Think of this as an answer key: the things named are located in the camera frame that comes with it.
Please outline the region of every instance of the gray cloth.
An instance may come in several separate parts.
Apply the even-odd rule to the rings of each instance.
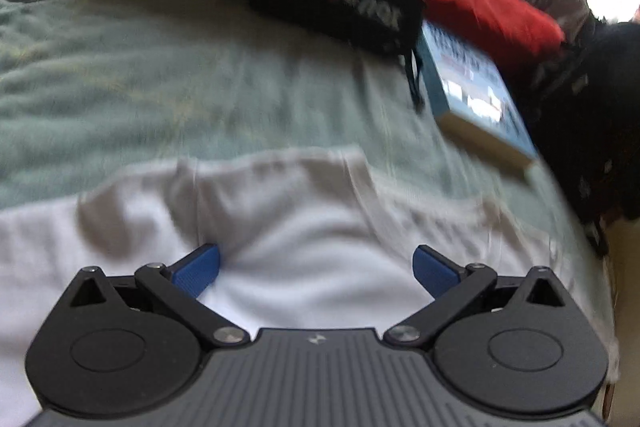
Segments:
[[[548,171],[511,176],[443,138],[394,61],[245,0],[0,0],[0,21],[0,206],[155,158],[357,144],[398,181],[498,198],[548,233],[613,331],[602,266]]]

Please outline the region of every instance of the red cloth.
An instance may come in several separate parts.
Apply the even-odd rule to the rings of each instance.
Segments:
[[[564,33],[524,0],[424,0],[424,16],[484,50],[506,73],[557,53]]]

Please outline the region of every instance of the white garment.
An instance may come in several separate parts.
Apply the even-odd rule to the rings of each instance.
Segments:
[[[252,335],[260,327],[382,333],[433,300],[412,273],[420,244],[502,275],[549,265],[573,288],[548,236],[499,204],[408,196],[385,184],[372,181],[358,150],[287,150],[134,166],[80,197],[0,212],[0,426],[38,412],[24,355],[86,265],[127,275],[216,243],[222,269],[200,299]]]

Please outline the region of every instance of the metal screw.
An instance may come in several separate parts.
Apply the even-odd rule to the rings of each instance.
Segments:
[[[223,344],[237,344],[244,340],[244,331],[233,326],[218,328],[213,333],[213,338]]]
[[[420,338],[420,331],[413,326],[400,324],[389,330],[389,336],[397,342],[415,342]]]

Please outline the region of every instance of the book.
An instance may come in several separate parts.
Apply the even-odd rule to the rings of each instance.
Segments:
[[[527,168],[538,157],[498,68],[486,54],[425,21],[417,55],[433,116],[444,133],[516,169]]]

